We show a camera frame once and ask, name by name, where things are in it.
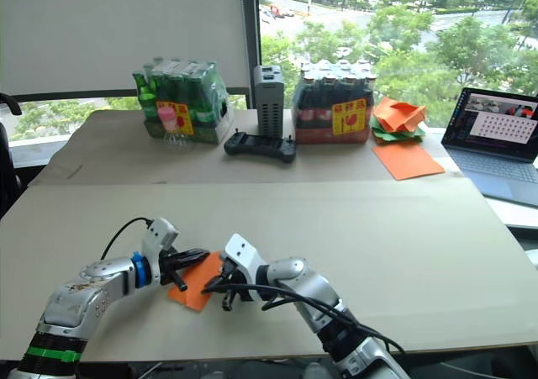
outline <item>wire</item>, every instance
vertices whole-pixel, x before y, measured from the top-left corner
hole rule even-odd
[[[270,308],[275,308],[276,306],[281,306],[285,303],[291,303],[291,302],[302,302],[306,303],[307,305],[311,306],[312,308],[315,308],[319,310],[321,313],[329,316],[330,318],[340,322],[341,324],[344,324],[348,327],[353,328],[356,332],[360,334],[369,334],[371,337],[375,337],[377,339],[380,339],[385,343],[385,345],[388,348],[388,345],[392,345],[394,348],[398,350],[398,352],[402,355],[404,359],[404,369],[406,371],[409,371],[409,365],[407,363],[407,356],[405,354],[404,349],[394,340],[389,339],[388,337],[380,334],[375,329],[372,329],[364,324],[360,324],[355,319],[350,318],[346,314],[342,313],[340,310],[335,309],[333,306],[329,305],[328,303],[322,302],[318,299],[315,299],[313,297],[304,297],[303,295],[299,295],[296,292],[288,291],[285,289],[281,289],[278,287],[271,287],[268,285],[255,285],[255,284],[223,284],[223,285],[215,285],[212,287],[208,287],[202,290],[202,293],[207,292],[217,292],[217,291],[241,291],[241,290],[256,290],[256,291],[268,291],[277,293],[281,296],[288,297],[288,299],[283,299],[278,302],[273,302],[273,299],[270,299],[269,302],[267,302],[261,309],[262,310],[268,310]]]
[[[443,365],[445,368],[450,368],[450,369],[454,369],[456,371],[461,371],[461,372],[468,373],[469,375],[480,376],[480,377],[488,377],[488,378],[491,378],[491,379],[508,379],[506,377],[486,375],[485,373],[469,371],[468,369],[461,368],[459,366],[455,366],[455,365],[451,365],[451,364],[447,364],[446,362],[441,362],[440,365]]]
[[[144,379],[145,377],[148,377],[148,375],[150,375],[155,369],[157,369],[161,365],[162,365],[162,362],[158,362],[154,364],[150,369],[148,369],[142,375],[138,376],[138,379]]]
[[[126,223],[124,226],[122,226],[118,232],[116,232],[116,234],[113,236],[113,238],[108,242],[108,245],[107,247],[105,247],[104,249],[104,252],[103,254],[101,255],[101,259],[100,260],[104,260],[104,258],[107,256],[108,254],[108,251],[110,250],[110,248],[112,247],[112,244],[114,243],[114,241],[118,238],[118,236],[121,235],[121,233],[125,230],[125,228],[127,228],[129,225],[131,225],[132,223],[136,222],[136,221],[144,221],[146,226],[149,228],[151,224],[153,224],[153,221],[151,219],[148,219],[148,218],[144,218],[144,217],[138,217],[138,218],[133,218],[131,219],[128,223]]]

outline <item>green band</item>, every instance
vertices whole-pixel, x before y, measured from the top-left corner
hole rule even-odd
[[[62,362],[72,363],[81,359],[81,354],[75,351],[58,351],[58,350],[46,350],[38,347],[28,347],[26,354],[33,356],[42,356],[44,358],[52,358],[60,360]]]

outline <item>road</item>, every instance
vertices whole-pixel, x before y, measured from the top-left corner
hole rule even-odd
[[[306,3],[300,3],[293,0],[264,0],[269,3],[275,3],[294,11],[306,12]],[[361,28],[366,28],[372,16],[375,13],[353,11],[346,9],[340,11],[337,9],[329,9],[320,7],[319,5],[310,6],[310,16],[303,18],[294,16],[292,18],[276,18],[269,24],[261,23],[261,35],[275,35],[278,30],[281,30],[285,36],[293,38],[298,32],[303,30],[304,21],[317,22],[323,24],[327,30],[335,32],[340,29],[341,21],[348,20],[357,24]],[[474,17],[482,21],[486,25],[500,24],[503,20],[505,11],[480,11],[474,14]],[[431,25],[431,31],[422,33],[422,39],[419,45],[420,49],[424,48],[424,44],[431,41],[436,41],[436,32],[450,28],[453,24],[458,23],[465,17],[471,16],[470,13],[450,13],[447,15],[434,15],[434,23]]]

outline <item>white table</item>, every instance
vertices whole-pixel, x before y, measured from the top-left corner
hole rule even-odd
[[[253,120],[237,124],[252,131]],[[407,350],[538,341],[538,274],[434,138],[425,147],[448,172],[396,182],[371,141],[301,146],[283,165],[222,145],[170,152],[140,121],[92,116],[0,222],[0,358],[21,357],[55,285],[139,215],[170,219],[181,249],[222,250],[237,232],[268,261],[305,256],[361,321]],[[142,233],[126,231],[110,256],[139,250]],[[225,313],[220,299],[198,314],[165,288],[142,290],[110,308],[83,360],[322,353],[293,307]]]

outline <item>orange paper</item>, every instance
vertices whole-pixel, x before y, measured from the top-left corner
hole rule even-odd
[[[425,120],[426,108],[384,97],[373,110],[373,115],[388,133],[413,132]]]
[[[219,269],[222,266],[222,260],[220,260],[219,255],[220,253],[215,251],[200,264],[185,272],[182,279],[187,284],[188,289],[180,292],[177,287],[172,287],[168,292],[168,297],[172,301],[177,301],[201,312],[211,297],[210,293],[201,293],[201,291],[211,278],[220,274]]]
[[[401,141],[372,150],[396,180],[445,172],[416,142]]]

